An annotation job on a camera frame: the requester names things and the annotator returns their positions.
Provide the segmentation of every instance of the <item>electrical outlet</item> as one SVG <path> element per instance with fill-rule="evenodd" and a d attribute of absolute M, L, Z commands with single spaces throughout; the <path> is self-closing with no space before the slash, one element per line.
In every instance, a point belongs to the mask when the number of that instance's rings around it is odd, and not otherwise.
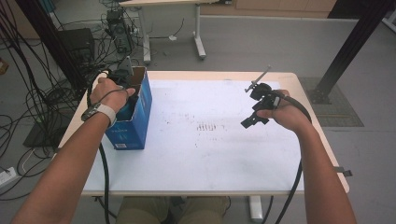
<path fill-rule="evenodd" d="M 19 178 L 19 176 L 15 173 L 14 167 L 10 167 L 7 170 L 8 172 L 3 171 L 0 174 L 0 188 Z"/>

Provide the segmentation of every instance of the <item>white desk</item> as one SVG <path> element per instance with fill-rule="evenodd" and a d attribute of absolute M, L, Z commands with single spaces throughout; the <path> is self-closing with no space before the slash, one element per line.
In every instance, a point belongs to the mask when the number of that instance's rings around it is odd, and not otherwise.
<path fill-rule="evenodd" d="M 109 166 L 110 193 L 245 196 L 288 194 L 300 160 L 299 145 L 294 134 L 272 120 L 266 125 L 258 123 L 248 129 L 240 125 L 253 112 L 251 107 L 255 103 L 244 88 L 248 86 L 249 80 L 255 79 L 259 74 L 260 72 L 148 71 L 153 102 L 146 148 L 117 151 L 106 137 L 103 138 Z M 190 81 L 190 91 L 183 93 L 177 92 L 185 90 L 180 88 L 183 82 L 177 80 L 196 81 Z M 200 87 L 204 80 L 211 80 L 212 82 L 207 82 L 208 85 L 221 88 L 202 90 Z M 246 85 L 241 86 L 240 81 L 245 81 Z M 297 77 L 292 73 L 269 73 L 263 81 L 279 83 L 281 89 L 289 90 L 290 95 L 308 109 L 332 163 L 338 166 Z M 236 88 L 236 95 L 229 93 L 224 97 L 224 92 Z M 85 98 L 81 102 L 60 146 L 82 123 L 80 115 L 86 108 Z M 214 104 L 197 106 L 202 102 Z M 219 113 L 233 116 L 222 117 Z M 177 125 L 181 121 L 187 126 L 181 128 Z M 340 174 L 339 177 L 348 191 L 344 176 Z M 303 191 L 304 186 L 300 183 L 297 193 Z M 103 193 L 103 165 L 98 153 L 82 194 Z"/>
<path fill-rule="evenodd" d="M 149 36 L 146 31 L 146 23 L 145 23 L 145 13 L 143 7 L 149 6 L 161 6 L 161 5 L 175 5 L 175 4 L 195 4 L 195 32 L 193 32 L 195 45 L 198 49 L 198 55 L 201 59 L 206 57 L 204 45 L 201 40 L 201 31 L 200 31 L 200 15 L 201 15 L 201 7 L 202 3 L 214 3 L 219 0 L 132 0 L 126 2 L 120 2 L 120 6 L 122 7 L 135 7 L 137 9 L 137 13 L 140 20 L 140 29 L 142 31 L 143 36 L 143 61 L 145 64 L 149 64 L 151 62 L 150 49 L 149 49 Z"/>

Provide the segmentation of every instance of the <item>metal pole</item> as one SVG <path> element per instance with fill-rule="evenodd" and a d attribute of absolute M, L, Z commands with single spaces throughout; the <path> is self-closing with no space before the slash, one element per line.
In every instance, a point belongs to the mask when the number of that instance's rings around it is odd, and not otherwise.
<path fill-rule="evenodd" d="M 372 1 L 340 51 L 338 51 L 319 84 L 314 90 L 308 91 L 308 97 L 313 104 L 330 103 L 329 93 L 332 91 L 335 83 L 343 75 L 349 64 L 361 50 L 361 47 L 363 47 L 364 43 L 382 21 L 392 2 L 392 0 Z"/>
<path fill-rule="evenodd" d="M 41 41 L 46 45 L 52 58 L 64 72 L 77 96 L 82 97 L 88 86 L 87 81 L 78 71 L 76 64 L 62 43 L 56 27 L 40 5 L 39 0 L 16 0 L 16 2 L 33 28 L 35 28 Z"/>

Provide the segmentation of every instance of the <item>leg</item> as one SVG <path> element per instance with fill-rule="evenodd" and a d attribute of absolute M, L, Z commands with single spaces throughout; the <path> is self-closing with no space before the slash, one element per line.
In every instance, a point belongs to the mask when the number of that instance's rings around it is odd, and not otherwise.
<path fill-rule="evenodd" d="M 249 196 L 248 205 L 250 208 L 250 218 L 254 222 L 262 222 L 262 198 L 260 196 Z"/>
<path fill-rule="evenodd" d="M 137 7 L 137 14 L 140 20 L 140 29 L 143 37 L 143 62 L 149 64 L 151 62 L 151 55 L 149 51 L 149 35 L 146 33 L 145 13 L 142 7 Z"/>
<path fill-rule="evenodd" d="M 195 32 L 194 34 L 194 40 L 195 40 L 195 45 L 197 46 L 198 49 L 198 54 L 201 57 L 201 59 L 204 59 L 206 57 L 204 45 L 202 44 L 201 40 L 201 22 L 200 22 L 200 16 L 201 16 L 201 7 L 199 4 L 195 5 Z"/>
<path fill-rule="evenodd" d="M 220 224 L 227 205 L 226 197 L 190 197 L 178 224 Z"/>
<path fill-rule="evenodd" d="M 389 19 L 382 19 L 384 22 L 393 32 L 396 33 L 396 26 L 393 24 L 396 21 L 396 10 L 390 15 Z"/>
<path fill-rule="evenodd" d="M 124 197 L 117 224 L 160 224 L 168 215 L 166 197 Z"/>

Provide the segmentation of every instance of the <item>blue box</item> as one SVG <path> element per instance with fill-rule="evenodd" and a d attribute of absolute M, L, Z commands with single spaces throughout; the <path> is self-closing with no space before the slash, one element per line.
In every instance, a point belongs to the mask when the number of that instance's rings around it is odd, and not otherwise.
<path fill-rule="evenodd" d="M 134 75 L 130 80 L 136 92 L 129 98 L 130 107 L 121 109 L 121 111 L 125 109 L 133 111 L 132 117 L 127 120 L 117 120 L 106 130 L 106 135 L 116 150 L 145 148 L 152 96 L 146 67 L 133 67 L 133 69 Z"/>

